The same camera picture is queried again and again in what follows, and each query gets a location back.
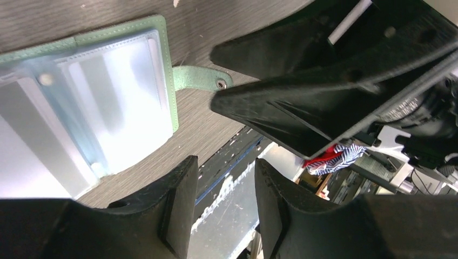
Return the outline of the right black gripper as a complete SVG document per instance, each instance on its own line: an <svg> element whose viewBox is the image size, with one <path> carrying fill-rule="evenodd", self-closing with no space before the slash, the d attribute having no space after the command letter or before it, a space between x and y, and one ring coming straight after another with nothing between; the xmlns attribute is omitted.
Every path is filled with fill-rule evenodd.
<svg viewBox="0 0 458 259"><path fill-rule="evenodd" d="M415 35L415 44L431 43L446 27L457 30L446 16L425 1L373 1L371 13L381 12L376 19L387 38L400 32L409 21L431 12L442 24L423 25ZM358 143L367 147L386 147L381 137L382 127L404 132L391 134L393 147L408 157L410 165L422 170L457 169L457 73L437 77L428 88L409 97L379 115L367 129L358 133Z"/></svg>

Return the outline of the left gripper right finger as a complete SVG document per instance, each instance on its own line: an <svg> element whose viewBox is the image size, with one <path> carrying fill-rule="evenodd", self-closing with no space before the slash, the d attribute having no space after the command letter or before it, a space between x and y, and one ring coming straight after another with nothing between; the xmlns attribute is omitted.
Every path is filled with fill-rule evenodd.
<svg viewBox="0 0 458 259"><path fill-rule="evenodd" d="M255 162L264 258L457 258L457 196L322 199Z"/></svg>

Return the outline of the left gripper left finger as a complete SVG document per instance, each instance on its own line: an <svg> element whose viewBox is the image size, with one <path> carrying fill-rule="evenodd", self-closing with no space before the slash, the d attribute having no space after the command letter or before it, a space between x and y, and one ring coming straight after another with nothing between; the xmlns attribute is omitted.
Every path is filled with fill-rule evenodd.
<svg viewBox="0 0 458 259"><path fill-rule="evenodd" d="M186 258L198 158L142 189L91 208L72 199L1 201L1 258Z"/></svg>

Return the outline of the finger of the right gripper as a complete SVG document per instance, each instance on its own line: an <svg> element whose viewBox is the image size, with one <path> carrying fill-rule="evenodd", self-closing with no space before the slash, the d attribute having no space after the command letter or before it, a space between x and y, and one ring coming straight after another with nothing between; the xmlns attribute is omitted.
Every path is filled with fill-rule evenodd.
<svg viewBox="0 0 458 259"><path fill-rule="evenodd" d="M213 112L245 124L304 158L355 137L380 114L457 67L457 49L363 54L328 67L215 94Z"/></svg>
<svg viewBox="0 0 458 259"><path fill-rule="evenodd" d="M372 1L307 1L295 13L257 31L216 45L212 63L257 79L330 62L335 44Z"/></svg>

